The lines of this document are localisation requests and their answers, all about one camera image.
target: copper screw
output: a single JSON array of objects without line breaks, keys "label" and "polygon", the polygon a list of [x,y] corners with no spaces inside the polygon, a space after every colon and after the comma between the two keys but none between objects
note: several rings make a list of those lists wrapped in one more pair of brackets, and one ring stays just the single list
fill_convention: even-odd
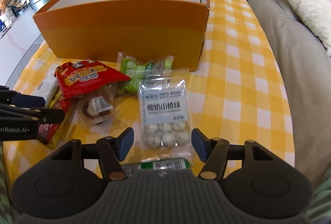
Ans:
[{"label": "copper screw", "polygon": [[204,171],[200,174],[200,177],[205,180],[213,180],[216,178],[216,174],[212,171]]},{"label": "copper screw", "polygon": [[125,179],[125,177],[126,177],[125,173],[122,172],[112,172],[109,175],[109,178],[113,181],[123,180]]}]

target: floor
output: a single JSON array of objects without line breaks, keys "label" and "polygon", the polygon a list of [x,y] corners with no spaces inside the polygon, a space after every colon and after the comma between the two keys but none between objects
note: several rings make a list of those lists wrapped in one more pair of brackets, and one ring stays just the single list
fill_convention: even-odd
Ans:
[{"label": "floor", "polygon": [[40,47],[41,43],[44,41],[44,38],[42,35],[40,35],[34,43],[31,45],[31,47],[26,51],[23,58],[19,61],[18,65],[12,72],[10,78],[8,79],[6,86],[9,87],[9,89],[13,89],[17,80],[19,79],[20,74],[22,73],[23,69],[28,64],[31,57],[34,55],[34,53],[37,51],[37,49]]}]

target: beige sofa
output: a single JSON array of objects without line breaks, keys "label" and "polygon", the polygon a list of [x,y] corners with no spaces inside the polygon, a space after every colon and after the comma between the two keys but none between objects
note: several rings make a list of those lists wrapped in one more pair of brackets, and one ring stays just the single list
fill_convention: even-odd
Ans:
[{"label": "beige sofa", "polygon": [[286,0],[248,0],[279,65],[290,105],[296,168],[316,188],[331,164],[331,61]]}]

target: orange box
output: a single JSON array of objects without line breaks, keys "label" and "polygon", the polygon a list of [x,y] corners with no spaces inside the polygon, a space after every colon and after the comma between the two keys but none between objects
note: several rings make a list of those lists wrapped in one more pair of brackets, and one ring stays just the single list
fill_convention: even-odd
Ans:
[{"label": "orange box", "polygon": [[198,68],[209,0],[51,0],[35,15],[60,58],[116,62],[124,52],[143,62],[166,55],[173,67]]}]

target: yellow checkered tablecloth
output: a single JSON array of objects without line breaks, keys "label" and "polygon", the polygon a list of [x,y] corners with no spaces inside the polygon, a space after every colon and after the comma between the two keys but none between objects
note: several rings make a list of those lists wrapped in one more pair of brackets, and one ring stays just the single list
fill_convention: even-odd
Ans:
[{"label": "yellow checkered tablecloth", "polygon": [[[294,165],[292,120],[279,68],[267,38],[246,0],[210,0],[205,45],[198,71],[187,82],[193,126],[209,138],[222,137],[233,144],[253,139]],[[59,59],[43,43],[22,72],[14,90],[33,94],[43,79],[58,65],[72,59]],[[77,124],[77,113],[62,133],[59,145],[70,139],[94,143],[99,138],[118,136],[127,127],[140,132],[138,98],[115,99],[116,118],[86,129]],[[4,142],[4,156],[10,184],[51,150],[39,141]],[[139,149],[130,155],[138,156]],[[100,175],[96,160],[85,167]],[[195,156],[194,172],[202,163]],[[230,161],[227,173],[239,168]]]}]

